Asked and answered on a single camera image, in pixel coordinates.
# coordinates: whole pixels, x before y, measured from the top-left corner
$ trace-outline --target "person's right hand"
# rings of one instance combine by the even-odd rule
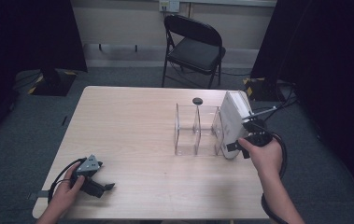
[[[244,138],[239,138],[238,143],[249,152],[259,175],[278,175],[282,165],[282,149],[275,138],[264,147],[256,147]]]

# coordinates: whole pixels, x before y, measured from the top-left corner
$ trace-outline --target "chair seat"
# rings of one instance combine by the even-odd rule
[[[222,48],[222,58],[225,52],[226,49]],[[184,38],[170,51],[167,60],[193,70],[198,69],[211,74],[217,68],[218,54],[219,47]]]

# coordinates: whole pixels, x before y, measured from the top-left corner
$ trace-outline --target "chair leg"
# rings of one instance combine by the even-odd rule
[[[219,70],[218,70],[218,72],[219,72],[219,74],[218,74],[218,86],[220,85],[220,74],[222,74],[222,71],[221,71],[221,65],[219,64],[219,68],[218,68]]]
[[[165,72],[167,71],[167,60],[164,60],[162,87],[164,87]]]
[[[214,80],[214,76],[215,76],[215,73],[216,73],[216,72],[217,72],[217,71],[214,70],[214,72],[213,72],[212,75],[211,75],[211,79],[209,79],[208,89],[211,89],[212,80]]]

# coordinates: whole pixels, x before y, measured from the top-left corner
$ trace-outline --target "hand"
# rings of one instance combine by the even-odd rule
[[[249,152],[259,175],[278,175],[282,165],[282,149],[275,138],[264,147],[256,147],[244,138],[239,138],[238,143]]]
[[[74,203],[78,191],[84,183],[84,176],[80,176],[74,187],[70,188],[70,178],[79,165],[80,162],[68,169],[64,176],[64,180],[56,189],[49,206],[46,208],[43,215],[37,220],[37,223],[56,223],[60,216]]]

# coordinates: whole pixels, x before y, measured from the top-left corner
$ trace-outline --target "clear plastic container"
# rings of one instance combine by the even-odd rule
[[[176,155],[219,155],[222,141],[223,131],[218,106],[177,104]]]

